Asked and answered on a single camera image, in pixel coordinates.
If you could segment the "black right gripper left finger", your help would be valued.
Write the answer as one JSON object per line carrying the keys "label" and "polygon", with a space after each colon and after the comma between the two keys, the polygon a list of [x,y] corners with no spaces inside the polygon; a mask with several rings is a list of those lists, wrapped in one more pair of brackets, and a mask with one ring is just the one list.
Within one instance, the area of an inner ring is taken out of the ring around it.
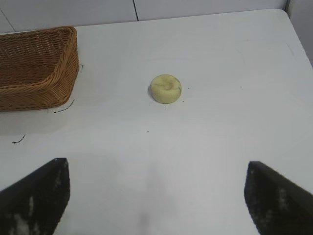
{"label": "black right gripper left finger", "polygon": [[2,235],[52,235],[70,199],[66,158],[55,158],[0,192]]}

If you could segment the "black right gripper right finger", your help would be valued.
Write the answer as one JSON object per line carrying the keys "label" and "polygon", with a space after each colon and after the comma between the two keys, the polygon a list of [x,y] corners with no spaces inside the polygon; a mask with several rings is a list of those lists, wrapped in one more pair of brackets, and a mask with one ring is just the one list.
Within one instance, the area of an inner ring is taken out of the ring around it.
{"label": "black right gripper right finger", "polygon": [[259,234],[313,233],[313,195],[260,161],[248,164],[244,198]]}

